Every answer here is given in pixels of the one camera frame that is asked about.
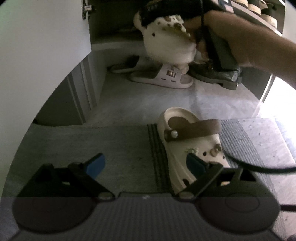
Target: cabinet door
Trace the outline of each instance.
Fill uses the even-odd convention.
[[[0,5],[0,194],[10,164],[45,101],[91,51],[81,0]]]

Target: metal hinge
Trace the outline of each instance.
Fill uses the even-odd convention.
[[[86,19],[86,14],[90,18],[90,15],[96,11],[94,5],[88,5],[87,0],[82,0],[82,19]]]

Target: brown clog strap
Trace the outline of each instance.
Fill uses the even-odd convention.
[[[176,128],[173,130],[165,130],[165,140],[170,141],[181,141],[196,137],[206,137],[221,132],[220,120],[201,120],[192,124],[187,125],[184,128]]]

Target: person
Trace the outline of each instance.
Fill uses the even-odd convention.
[[[271,72],[296,89],[296,44],[228,12],[207,12],[204,25],[228,42],[240,66]],[[185,21],[184,27],[188,31],[199,29],[201,17]],[[197,48],[202,56],[207,55],[204,41]]]

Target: forearm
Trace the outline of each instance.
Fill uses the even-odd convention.
[[[248,42],[251,64],[269,71],[296,89],[296,44],[270,30],[254,26]]]

